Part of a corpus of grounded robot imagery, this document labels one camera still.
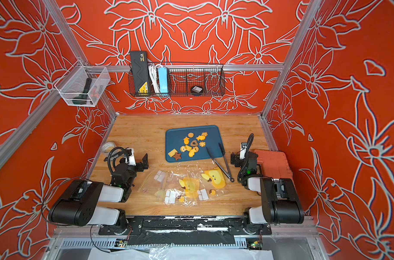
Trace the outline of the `clear bag yellow dog print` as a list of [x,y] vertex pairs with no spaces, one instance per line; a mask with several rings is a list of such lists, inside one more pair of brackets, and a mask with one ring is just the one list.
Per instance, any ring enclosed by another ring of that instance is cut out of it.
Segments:
[[197,174],[200,182],[199,191],[209,198],[220,197],[229,193],[225,176],[219,167],[200,171]]

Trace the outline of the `yellow square cookie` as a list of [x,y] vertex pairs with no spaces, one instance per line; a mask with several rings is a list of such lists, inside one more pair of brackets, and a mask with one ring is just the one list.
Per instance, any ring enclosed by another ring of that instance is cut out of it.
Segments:
[[168,155],[172,158],[172,157],[174,157],[177,153],[178,153],[178,151],[177,151],[176,149],[172,149],[170,152],[168,152]]

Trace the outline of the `brown star cookie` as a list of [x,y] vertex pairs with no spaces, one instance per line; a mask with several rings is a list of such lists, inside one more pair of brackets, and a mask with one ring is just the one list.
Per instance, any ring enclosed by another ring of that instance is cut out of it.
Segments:
[[180,160],[180,159],[181,159],[181,154],[180,154],[180,153],[176,153],[176,154],[173,156],[173,158],[174,158],[175,160]]

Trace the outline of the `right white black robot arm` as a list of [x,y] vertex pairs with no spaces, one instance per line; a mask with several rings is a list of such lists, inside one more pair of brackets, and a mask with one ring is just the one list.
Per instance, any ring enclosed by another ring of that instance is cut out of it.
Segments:
[[261,197],[260,206],[245,210],[243,224],[302,224],[304,211],[285,153],[251,151],[253,141],[252,133],[240,152],[231,154],[231,164],[240,169],[237,182]]

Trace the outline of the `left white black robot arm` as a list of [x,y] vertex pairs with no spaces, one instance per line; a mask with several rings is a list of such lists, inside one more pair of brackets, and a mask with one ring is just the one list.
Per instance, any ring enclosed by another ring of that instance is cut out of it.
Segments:
[[148,154],[135,160],[132,148],[114,147],[104,162],[111,175],[109,184],[87,179],[73,180],[50,209],[49,222],[70,226],[103,225],[125,230],[125,211],[98,206],[99,202],[124,203],[139,172],[149,169]]

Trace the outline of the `clear tape roll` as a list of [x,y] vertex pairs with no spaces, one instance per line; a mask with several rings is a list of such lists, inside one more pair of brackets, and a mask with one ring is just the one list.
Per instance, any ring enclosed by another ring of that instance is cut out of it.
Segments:
[[101,146],[101,152],[102,153],[109,153],[115,147],[116,147],[116,144],[113,141],[106,142]]

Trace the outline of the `orange plastic tool case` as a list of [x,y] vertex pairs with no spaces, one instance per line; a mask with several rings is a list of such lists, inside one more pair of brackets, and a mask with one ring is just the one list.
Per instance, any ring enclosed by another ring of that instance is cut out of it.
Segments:
[[273,179],[288,178],[293,180],[293,173],[284,152],[256,149],[254,153],[258,155],[257,162],[263,176]]

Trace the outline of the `teal plastic tray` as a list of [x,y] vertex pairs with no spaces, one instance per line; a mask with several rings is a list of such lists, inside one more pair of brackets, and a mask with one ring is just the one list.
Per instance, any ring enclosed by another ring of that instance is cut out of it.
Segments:
[[222,143],[216,125],[170,129],[165,135],[165,158],[171,163],[220,158]]

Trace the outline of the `small black round device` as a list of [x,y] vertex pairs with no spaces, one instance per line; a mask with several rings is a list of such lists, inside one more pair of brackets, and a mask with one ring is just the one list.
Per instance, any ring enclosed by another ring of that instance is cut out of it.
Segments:
[[190,93],[194,96],[200,96],[204,93],[204,88],[200,87],[200,86],[193,86],[190,89]]

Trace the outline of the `light blue box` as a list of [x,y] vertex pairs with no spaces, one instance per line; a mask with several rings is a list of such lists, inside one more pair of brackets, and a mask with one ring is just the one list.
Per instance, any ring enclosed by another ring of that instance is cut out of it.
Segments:
[[164,67],[158,68],[159,87],[162,95],[168,95],[168,73]]

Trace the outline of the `black box yellow label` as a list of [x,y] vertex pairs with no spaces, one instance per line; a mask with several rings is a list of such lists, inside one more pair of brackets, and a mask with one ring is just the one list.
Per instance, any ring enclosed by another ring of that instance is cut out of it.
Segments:
[[132,51],[130,53],[131,69],[134,80],[134,90],[137,96],[148,96],[149,71],[147,53],[144,51]]

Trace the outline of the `black mounting base rail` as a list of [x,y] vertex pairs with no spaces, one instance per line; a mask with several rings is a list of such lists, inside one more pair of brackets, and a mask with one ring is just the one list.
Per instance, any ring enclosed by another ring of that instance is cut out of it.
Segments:
[[268,224],[252,224],[243,216],[128,216],[124,231],[101,225],[102,236],[141,235],[146,232],[221,232],[230,235],[271,235]]

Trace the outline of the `clear acrylic wall bin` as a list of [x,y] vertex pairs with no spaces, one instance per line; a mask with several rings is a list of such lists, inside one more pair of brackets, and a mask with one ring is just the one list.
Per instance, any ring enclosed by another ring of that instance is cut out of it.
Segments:
[[[74,105],[73,98],[83,92],[85,81],[92,78],[86,105]],[[54,84],[60,97],[69,106],[95,107],[110,82],[110,74],[104,66],[86,66],[76,61]]]

